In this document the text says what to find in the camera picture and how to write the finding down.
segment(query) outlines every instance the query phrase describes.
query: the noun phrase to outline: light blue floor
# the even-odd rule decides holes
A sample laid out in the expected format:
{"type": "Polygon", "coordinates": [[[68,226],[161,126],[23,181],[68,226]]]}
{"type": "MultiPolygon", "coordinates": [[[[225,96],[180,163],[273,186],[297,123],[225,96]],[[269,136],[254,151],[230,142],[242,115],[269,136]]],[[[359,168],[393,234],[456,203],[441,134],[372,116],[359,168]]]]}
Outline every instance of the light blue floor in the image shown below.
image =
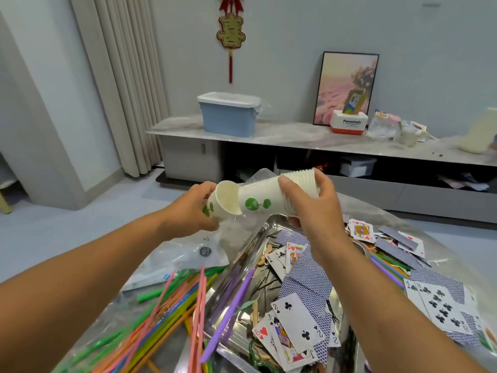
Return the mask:
{"type": "MultiPolygon", "coordinates": [[[[155,178],[125,178],[79,211],[34,205],[15,196],[13,212],[0,214],[0,282],[50,257],[98,238],[167,206],[182,191],[161,188],[155,178]]],[[[407,220],[451,248],[497,282],[497,231],[407,220]]]]}

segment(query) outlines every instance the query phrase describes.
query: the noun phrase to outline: silver tray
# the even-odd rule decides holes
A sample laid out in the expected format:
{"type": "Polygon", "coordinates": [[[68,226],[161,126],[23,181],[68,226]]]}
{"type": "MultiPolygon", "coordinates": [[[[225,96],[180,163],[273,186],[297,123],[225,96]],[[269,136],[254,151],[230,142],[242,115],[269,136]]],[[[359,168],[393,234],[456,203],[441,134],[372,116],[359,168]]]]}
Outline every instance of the silver tray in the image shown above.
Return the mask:
{"type": "MultiPolygon", "coordinates": [[[[260,229],[247,239],[233,264],[230,266],[230,269],[226,270],[214,281],[206,295],[206,325],[204,327],[206,338],[211,338],[214,334],[225,311],[233,301],[239,286],[252,267],[255,268],[255,272],[241,303],[257,299],[261,317],[271,310],[270,304],[277,299],[281,283],[273,275],[272,271],[265,266],[258,267],[257,263],[264,253],[266,244],[268,242],[275,242],[277,237],[275,233],[281,230],[302,232],[290,224],[286,216],[279,214],[271,215],[260,229]]],[[[364,245],[356,243],[356,246],[364,254],[369,254],[369,250],[364,245]]],[[[339,319],[338,329],[335,331],[339,336],[342,347],[330,350],[332,357],[328,357],[326,371],[333,373],[364,372],[364,356],[341,309],[336,292],[332,292],[330,300],[333,312],[339,319]]],[[[250,331],[252,327],[250,312],[251,308],[248,308],[233,316],[229,323],[229,326],[232,324],[233,328],[231,332],[225,331],[223,333],[217,347],[217,353],[230,361],[238,370],[245,373],[256,373],[258,370],[250,363],[249,344],[251,337],[247,334],[247,329],[250,331]]]]}

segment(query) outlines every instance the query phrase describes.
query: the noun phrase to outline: pink flower painting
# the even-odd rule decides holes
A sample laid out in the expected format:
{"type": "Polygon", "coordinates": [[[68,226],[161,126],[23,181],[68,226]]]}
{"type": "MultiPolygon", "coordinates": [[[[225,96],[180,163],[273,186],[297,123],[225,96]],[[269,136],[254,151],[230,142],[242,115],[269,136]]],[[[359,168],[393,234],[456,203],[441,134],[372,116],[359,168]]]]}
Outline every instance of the pink flower painting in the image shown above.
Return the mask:
{"type": "Polygon", "coordinates": [[[362,112],[367,113],[378,64],[376,54],[325,52],[314,124],[330,125],[334,110],[343,110],[348,94],[360,89],[368,94],[362,112]]]}

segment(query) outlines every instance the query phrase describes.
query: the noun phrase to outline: paper cup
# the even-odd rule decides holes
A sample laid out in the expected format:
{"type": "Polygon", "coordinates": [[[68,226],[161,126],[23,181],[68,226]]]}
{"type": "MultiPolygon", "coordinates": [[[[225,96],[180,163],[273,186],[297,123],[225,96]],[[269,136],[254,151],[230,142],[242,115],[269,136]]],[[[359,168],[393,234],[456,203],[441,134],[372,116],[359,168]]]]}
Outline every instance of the paper cup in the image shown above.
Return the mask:
{"type": "MultiPolygon", "coordinates": [[[[318,197],[314,170],[294,171],[283,174],[298,184],[310,197],[318,197]]],[[[281,192],[278,177],[256,182],[239,188],[238,206],[243,213],[281,213],[296,216],[292,202],[281,192]]]]}
{"type": "Polygon", "coordinates": [[[240,186],[232,181],[219,182],[204,206],[204,214],[217,217],[221,221],[241,215],[242,211],[238,206],[239,188],[240,186]]]}

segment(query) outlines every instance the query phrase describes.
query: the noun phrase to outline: yellow stool leg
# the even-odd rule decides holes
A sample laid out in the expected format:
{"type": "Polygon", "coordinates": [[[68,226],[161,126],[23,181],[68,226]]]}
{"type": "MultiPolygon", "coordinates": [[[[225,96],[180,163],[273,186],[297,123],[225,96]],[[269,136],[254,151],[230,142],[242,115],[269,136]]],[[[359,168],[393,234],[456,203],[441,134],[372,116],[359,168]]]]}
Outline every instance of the yellow stool leg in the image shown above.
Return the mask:
{"type": "Polygon", "coordinates": [[[3,195],[2,195],[2,193],[1,193],[1,192],[0,192],[0,208],[2,209],[2,211],[3,211],[5,214],[12,212],[12,211],[10,210],[9,205],[7,204],[7,202],[5,201],[5,199],[3,198],[3,195]]]}

